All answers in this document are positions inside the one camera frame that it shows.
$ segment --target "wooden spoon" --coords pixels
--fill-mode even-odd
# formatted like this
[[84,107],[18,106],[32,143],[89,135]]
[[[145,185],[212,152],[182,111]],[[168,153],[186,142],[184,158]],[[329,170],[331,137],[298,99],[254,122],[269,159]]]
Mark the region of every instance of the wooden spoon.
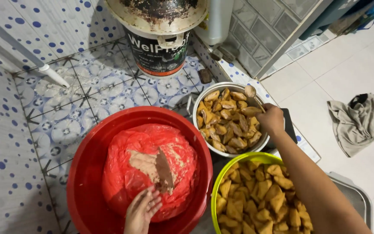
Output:
[[254,98],[259,107],[262,109],[262,113],[265,113],[265,109],[262,107],[258,99],[256,98],[256,89],[252,85],[247,85],[245,87],[245,94],[248,98]]

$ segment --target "rusty lid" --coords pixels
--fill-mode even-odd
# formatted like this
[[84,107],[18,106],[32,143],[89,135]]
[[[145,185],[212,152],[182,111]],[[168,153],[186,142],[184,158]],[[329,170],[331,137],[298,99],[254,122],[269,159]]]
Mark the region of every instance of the rusty lid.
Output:
[[155,35],[173,35],[196,27],[210,0],[105,0],[125,27]]

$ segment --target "cloth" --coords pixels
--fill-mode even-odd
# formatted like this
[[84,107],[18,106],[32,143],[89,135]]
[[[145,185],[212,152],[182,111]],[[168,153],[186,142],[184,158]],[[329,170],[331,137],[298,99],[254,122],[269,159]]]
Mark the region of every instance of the cloth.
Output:
[[328,101],[336,140],[347,157],[374,141],[374,94],[359,94],[350,103]]

